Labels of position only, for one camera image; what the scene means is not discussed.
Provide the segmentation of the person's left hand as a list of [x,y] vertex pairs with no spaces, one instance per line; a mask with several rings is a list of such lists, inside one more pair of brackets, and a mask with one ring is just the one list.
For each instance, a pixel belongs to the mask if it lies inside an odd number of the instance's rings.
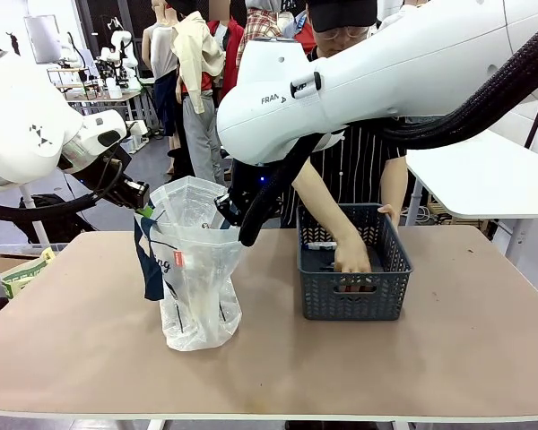
[[399,209],[395,209],[391,204],[386,204],[381,206],[377,211],[381,214],[387,215],[395,229],[398,229],[401,218],[401,212]]

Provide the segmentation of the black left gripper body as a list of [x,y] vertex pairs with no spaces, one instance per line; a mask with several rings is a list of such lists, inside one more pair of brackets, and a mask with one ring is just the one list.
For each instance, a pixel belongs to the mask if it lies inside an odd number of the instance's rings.
[[129,176],[120,177],[108,192],[108,200],[116,206],[143,209],[150,197],[150,187],[143,181],[135,182]]

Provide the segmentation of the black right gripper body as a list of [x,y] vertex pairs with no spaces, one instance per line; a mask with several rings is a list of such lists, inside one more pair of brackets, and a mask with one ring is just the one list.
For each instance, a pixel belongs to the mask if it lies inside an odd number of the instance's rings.
[[269,178],[269,166],[253,166],[233,160],[229,196],[239,211],[248,211]]

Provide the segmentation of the person's right hand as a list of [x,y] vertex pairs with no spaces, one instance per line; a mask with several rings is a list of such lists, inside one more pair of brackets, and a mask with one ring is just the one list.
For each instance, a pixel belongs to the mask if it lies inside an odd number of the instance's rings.
[[367,247],[356,229],[336,238],[334,270],[343,273],[371,272]]

